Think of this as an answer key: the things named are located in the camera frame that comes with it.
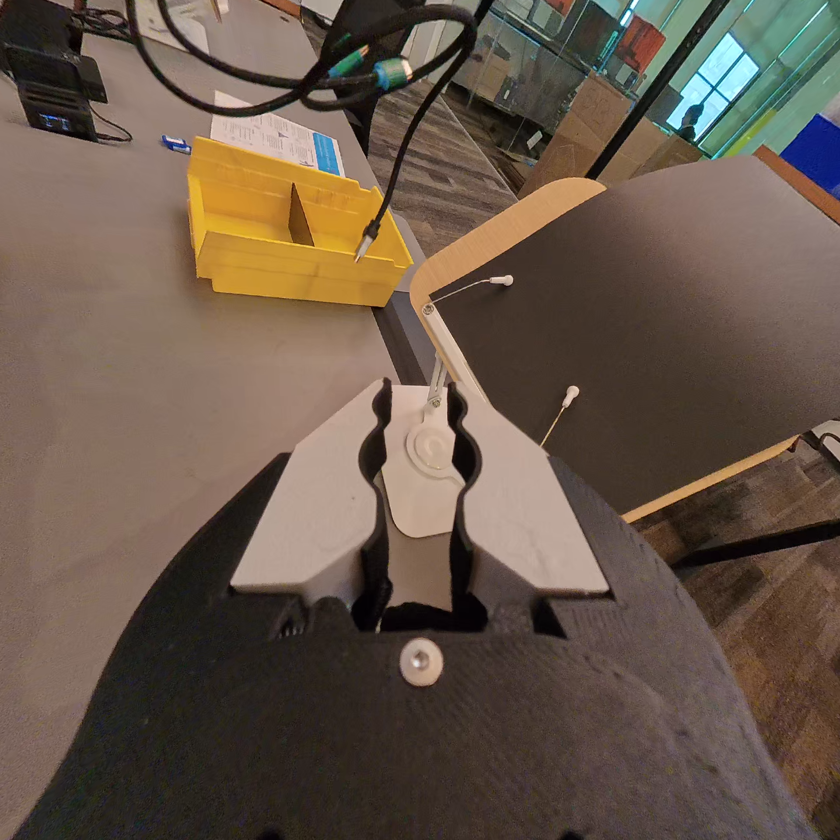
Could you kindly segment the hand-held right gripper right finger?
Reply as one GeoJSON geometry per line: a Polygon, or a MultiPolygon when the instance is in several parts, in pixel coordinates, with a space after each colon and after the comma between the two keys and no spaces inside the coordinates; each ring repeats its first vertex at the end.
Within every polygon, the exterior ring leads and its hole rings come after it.
{"type": "Polygon", "coordinates": [[[489,614],[611,587],[550,457],[477,392],[448,385],[453,463],[465,482],[449,542],[456,612],[489,614]]]}

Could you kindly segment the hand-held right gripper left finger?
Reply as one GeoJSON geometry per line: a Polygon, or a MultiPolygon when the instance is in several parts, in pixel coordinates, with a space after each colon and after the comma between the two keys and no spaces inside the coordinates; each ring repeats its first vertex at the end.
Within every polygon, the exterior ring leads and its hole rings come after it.
{"type": "Polygon", "coordinates": [[[325,597],[351,607],[363,594],[363,548],[382,524],[374,483],[385,460],[392,383],[375,380],[294,447],[241,556],[238,594],[325,597]]]}

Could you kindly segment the black metal table leg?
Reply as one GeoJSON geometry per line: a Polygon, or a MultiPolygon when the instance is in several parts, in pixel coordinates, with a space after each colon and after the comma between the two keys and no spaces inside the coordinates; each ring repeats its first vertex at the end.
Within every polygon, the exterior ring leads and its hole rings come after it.
{"type": "Polygon", "coordinates": [[[736,542],[708,545],[688,553],[671,565],[673,571],[692,570],[720,562],[741,560],[760,554],[800,548],[839,537],[839,520],[820,521],[808,526],[764,534],[736,542]]]}

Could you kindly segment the white stand with wooden board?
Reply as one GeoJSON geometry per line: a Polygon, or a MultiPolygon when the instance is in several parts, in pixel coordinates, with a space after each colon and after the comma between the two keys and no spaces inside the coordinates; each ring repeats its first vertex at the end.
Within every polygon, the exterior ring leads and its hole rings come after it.
{"type": "Polygon", "coordinates": [[[415,275],[476,389],[627,522],[838,419],[838,224],[753,156],[569,209],[557,182],[415,275]]]}

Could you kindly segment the cardboard bin divider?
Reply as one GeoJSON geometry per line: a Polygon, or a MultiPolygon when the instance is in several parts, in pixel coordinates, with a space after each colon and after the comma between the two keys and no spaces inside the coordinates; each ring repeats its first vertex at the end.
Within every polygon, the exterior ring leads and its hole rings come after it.
{"type": "Polygon", "coordinates": [[[314,247],[314,240],[306,211],[299,194],[298,186],[294,182],[290,187],[288,229],[292,243],[310,248],[314,247]]]}

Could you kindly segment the printed paper sheet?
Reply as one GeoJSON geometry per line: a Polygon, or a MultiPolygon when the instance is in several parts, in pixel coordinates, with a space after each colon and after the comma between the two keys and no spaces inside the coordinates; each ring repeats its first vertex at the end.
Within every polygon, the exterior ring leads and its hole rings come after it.
{"type": "Polygon", "coordinates": [[[273,112],[250,118],[214,114],[209,138],[240,150],[345,177],[338,141],[273,112]]]}

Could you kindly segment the large cardboard box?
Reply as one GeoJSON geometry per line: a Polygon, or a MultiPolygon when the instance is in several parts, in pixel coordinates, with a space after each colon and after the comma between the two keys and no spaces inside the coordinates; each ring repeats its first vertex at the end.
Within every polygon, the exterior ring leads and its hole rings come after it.
{"type": "MultiPolygon", "coordinates": [[[[631,111],[631,101],[603,76],[591,71],[579,86],[570,110],[527,176],[518,198],[554,181],[586,177],[587,172],[631,111]]],[[[707,159],[694,144],[642,117],[629,138],[596,177],[615,186],[636,176],[707,159]]]]}

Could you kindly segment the black metal pole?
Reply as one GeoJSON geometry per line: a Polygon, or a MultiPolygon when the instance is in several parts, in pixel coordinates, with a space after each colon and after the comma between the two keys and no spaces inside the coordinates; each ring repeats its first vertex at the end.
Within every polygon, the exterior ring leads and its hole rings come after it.
{"type": "Polygon", "coordinates": [[[727,5],[728,1],[709,1],[697,20],[687,29],[684,38],[668,57],[657,76],[651,81],[644,94],[637,100],[633,109],[627,114],[625,120],[590,166],[584,175],[585,179],[596,181],[598,176],[604,172],[604,169],[622,149],[625,141],[632,135],[636,126],[651,106],[655,104],[659,95],[667,88],[686,58],[697,47],[727,5]]]}

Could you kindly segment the black device with display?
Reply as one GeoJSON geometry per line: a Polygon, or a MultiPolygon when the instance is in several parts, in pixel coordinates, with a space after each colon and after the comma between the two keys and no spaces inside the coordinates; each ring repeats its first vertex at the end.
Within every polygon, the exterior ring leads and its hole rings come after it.
{"type": "Polygon", "coordinates": [[[128,22],[115,9],[4,1],[2,75],[15,84],[31,128],[93,143],[130,143],[129,131],[93,108],[109,98],[97,61],[82,52],[85,35],[130,42],[128,22]]]}

